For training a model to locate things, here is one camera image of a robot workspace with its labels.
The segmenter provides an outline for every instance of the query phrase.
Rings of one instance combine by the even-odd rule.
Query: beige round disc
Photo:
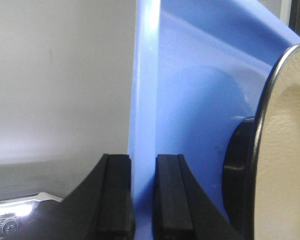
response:
[[[278,67],[260,138],[255,240],[300,240],[300,47]]]

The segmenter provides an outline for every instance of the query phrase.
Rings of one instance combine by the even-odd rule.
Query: blue plastic panel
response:
[[[300,38],[256,0],[140,0],[129,154],[137,240],[152,239],[156,154],[185,155],[226,216],[221,179],[234,129],[255,114],[279,56]]]

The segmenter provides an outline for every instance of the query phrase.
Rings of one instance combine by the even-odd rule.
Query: gray wall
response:
[[[126,153],[134,0],[0,0],[0,198],[65,197]]]

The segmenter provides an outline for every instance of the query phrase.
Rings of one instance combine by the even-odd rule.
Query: black holder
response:
[[[155,240],[242,240],[200,187],[183,155],[158,155]]]
[[[132,240],[135,219],[128,155],[104,154],[61,203],[43,201],[7,240]]]

